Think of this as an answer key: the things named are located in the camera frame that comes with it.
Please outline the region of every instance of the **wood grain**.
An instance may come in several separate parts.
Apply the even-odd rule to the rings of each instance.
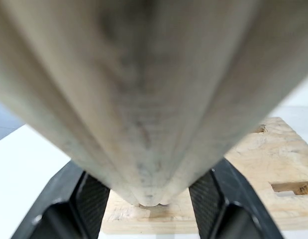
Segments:
[[[261,128],[265,130],[246,135],[225,157],[249,180],[281,230],[308,229],[308,145],[280,118],[264,120]],[[292,196],[275,192],[296,192],[303,186],[304,190]],[[186,190],[169,206],[150,208],[129,205],[111,192],[102,231],[194,234],[198,229]]]
[[[0,7],[18,39],[0,36],[0,58],[14,46],[1,64],[14,71],[24,60],[15,79],[0,81],[1,92],[18,97],[0,100],[127,201],[146,206],[170,202],[308,74],[308,0],[0,0]],[[32,69],[44,77],[30,81]],[[31,94],[18,90],[23,84]],[[48,105],[44,114],[41,105],[31,116],[19,107],[36,101]],[[40,122],[50,114],[55,122]],[[85,143],[67,144],[73,138]]]

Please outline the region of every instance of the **black clamp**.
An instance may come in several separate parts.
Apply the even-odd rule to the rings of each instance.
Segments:
[[[12,239],[97,239],[110,189],[72,161],[45,186]],[[201,239],[282,239],[255,191],[226,159],[190,188]]]

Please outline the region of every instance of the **white surface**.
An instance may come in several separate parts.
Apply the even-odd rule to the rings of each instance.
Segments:
[[[282,117],[308,142],[308,108],[280,107]],[[69,157],[25,125],[0,141],[0,239],[10,238],[48,180]],[[308,239],[308,231],[284,232]],[[198,239],[198,235],[104,235],[107,239]]]
[[[308,107],[308,77],[280,103],[280,106]]]

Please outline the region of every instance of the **carbon fiber texture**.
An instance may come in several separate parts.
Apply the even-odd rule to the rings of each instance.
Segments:
[[[76,207],[89,239],[99,237],[108,196],[109,188],[85,174],[76,194]]]
[[[218,192],[210,172],[189,188],[201,239],[208,239],[219,217],[223,196]]]

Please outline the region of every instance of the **plywood board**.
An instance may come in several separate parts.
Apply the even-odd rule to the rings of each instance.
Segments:
[[[249,180],[280,229],[308,229],[308,145],[281,118],[264,120],[225,157]],[[182,234],[198,229],[186,190],[168,206],[148,208],[111,192],[102,231]]]

